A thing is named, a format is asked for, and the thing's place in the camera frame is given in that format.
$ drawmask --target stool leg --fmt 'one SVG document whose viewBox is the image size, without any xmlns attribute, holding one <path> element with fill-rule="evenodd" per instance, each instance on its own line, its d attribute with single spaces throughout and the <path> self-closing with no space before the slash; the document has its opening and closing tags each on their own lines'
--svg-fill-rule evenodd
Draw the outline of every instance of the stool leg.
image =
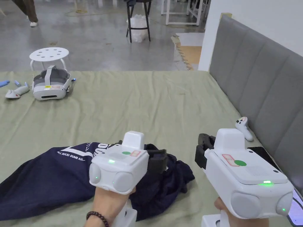
<svg viewBox="0 0 303 227">
<path fill-rule="evenodd" d="M 130 42 L 132 42 L 132 30 L 131 30 L 131 15 L 130 15 L 130 12 L 129 12 L 129 4 L 126 3 L 126 6 L 127 6 L 127 19 L 128 19 L 128 30 L 129 31 L 129 40 Z"/>
<path fill-rule="evenodd" d="M 31 60 L 30 66 L 31 66 L 31 70 L 34 71 L 34 60 Z"/>
<path fill-rule="evenodd" d="M 41 61 L 41 65 L 42 65 L 43 70 L 45 70 L 44 63 L 42 61 Z"/>
<path fill-rule="evenodd" d="M 144 11 L 145 11 L 145 18 L 146 18 L 146 27 L 147 27 L 147 32 L 148 32 L 148 39 L 149 39 L 149 41 L 151 41 L 151 36 L 150 36 L 150 33 L 149 33 L 148 12 L 147 12 L 146 3 L 144 3 Z"/>
<path fill-rule="evenodd" d="M 131 9 L 131 18 L 132 18 L 132 13 L 134 12 L 134 6 L 132 6 L 132 9 Z"/>
<path fill-rule="evenodd" d="M 66 69 L 66 65 L 65 65 L 65 62 L 64 62 L 64 60 L 63 60 L 63 58 L 61 58 L 60 59 L 60 61 L 62 62 L 62 64 L 63 64 L 63 68 L 67 71 L 67 69 Z"/>
</svg>

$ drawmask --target concrete floor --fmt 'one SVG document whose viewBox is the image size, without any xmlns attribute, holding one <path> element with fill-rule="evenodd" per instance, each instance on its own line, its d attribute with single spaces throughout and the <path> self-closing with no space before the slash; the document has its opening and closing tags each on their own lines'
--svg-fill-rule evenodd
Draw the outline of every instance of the concrete floor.
<svg viewBox="0 0 303 227">
<path fill-rule="evenodd" d="M 89 14 L 99 15 L 76 14 L 73 0 L 35 0 L 35 6 L 39 26 L 31 28 L 11 0 L 1 0 L 0 8 L 7 16 L 0 14 L 0 71 L 28 71 L 30 53 L 52 46 L 70 51 L 70 62 L 66 60 L 69 70 L 186 70 L 184 64 L 173 61 L 171 36 L 177 32 L 203 32 L 205 26 L 203 22 L 199 27 L 165 26 L 161 0 L 153 0 L 151 42 L 146 39 L 131 44 L 126 38 L 126 4 L 122 0 L 88 0 Z M 172 8 L 185 12 L 186 3 L 174 2 Z M 135 14 L 144 14 L 141 3 L 136 4 Z M 196 19 L 181 15 L 171 16 L 170 20 Z"/>
</svg>

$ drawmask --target wrist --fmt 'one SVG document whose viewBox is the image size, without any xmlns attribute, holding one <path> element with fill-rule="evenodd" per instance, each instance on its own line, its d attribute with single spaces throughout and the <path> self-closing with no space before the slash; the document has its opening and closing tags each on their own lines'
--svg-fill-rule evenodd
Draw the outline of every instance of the wrist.
<svg viewBox="0 0 303 227">
<path fill-rule="evenodd" d="M 84 227 L 105 227 L 103 221 L 95 215 L 91 215 Z"/>
</svg>

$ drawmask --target finger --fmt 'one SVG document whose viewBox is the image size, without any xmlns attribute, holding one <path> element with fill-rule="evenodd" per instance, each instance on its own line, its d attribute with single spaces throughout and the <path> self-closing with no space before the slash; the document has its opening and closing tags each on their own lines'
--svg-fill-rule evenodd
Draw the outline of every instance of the finger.
<svg viewBox="0 0 303 227">
<path fill-rule="evenodd" d="M 225 206 L 225 204 L 223 203 L 222 199 L 220 197 L 218 197 L 215 201 L 215 207 L 218 210 L 227 210 L 227 207 Z"/>
</svg>

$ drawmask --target black clip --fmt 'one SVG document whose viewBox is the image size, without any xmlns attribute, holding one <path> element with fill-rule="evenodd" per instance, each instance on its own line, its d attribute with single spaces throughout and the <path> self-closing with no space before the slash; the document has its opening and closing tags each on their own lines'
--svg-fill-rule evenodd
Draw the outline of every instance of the black clip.
<svg viewBox="0 0 303 227">
<path fill-rule="evenodd" d="M 168 161 L 166 150 L 147 150 L 147 153 L 149 154 L 147 171 L 163 173 Z"/>
</svg>

